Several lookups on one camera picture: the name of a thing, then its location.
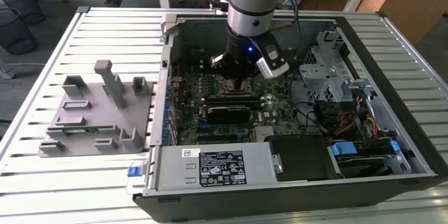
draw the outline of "aluminum extrusion table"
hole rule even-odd
[[[134,204],[125,189],[127,168],[133,162],[147,159],[149,153],[55,158],[41,158],[37,153],[62,101],[62,82],[69,74],[81,74],[87,82],[101,82],[94,65],[97,60],[109,59],[123,81],[131,81],[134,76],[158,81],[165,48],[161,22],[166,13],[213,14],[201,9],[135,8],[91,8],[87,13],[77,13],[0,142],[2,224],[155,222]],[[302,12],[305,16],[335,14],[345,15],[354,26],[447,161],[447,84],[387,18],[373,13]],[[354,66],[361,70],[358,63],[354,62]],[[151,138],[153,116],[154,108],[147,138]],[[373,207],[199,223],[448,223],[447,185],[406,193]]]

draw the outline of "metal bracket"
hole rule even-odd
[[[178,15],[177,14],[166,14],[162,16],[161,28],[162,28],[162,40],[165,37],[179,30]]]

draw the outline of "blue drive latch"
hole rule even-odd
[[[331,146],[334,155],[351,155],[358,154],[355,144],[353,142],[338,142]]]

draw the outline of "sticker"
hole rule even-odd
[[[183,157],[199,157],[199,153],[202,152],[202,149],[182,149],[182,156]]]
[[[199,162],[203,187],[247,184],[243,151],[203,152]]]

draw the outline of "open computer tower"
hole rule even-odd
[[[299,22],[274,32],[295,51],[290,71],[235,90],[209,63],[226,17],[178,15],[147,185],[134,195],[157,221],[371,206],[446,181],[447,164],[346,18]]]

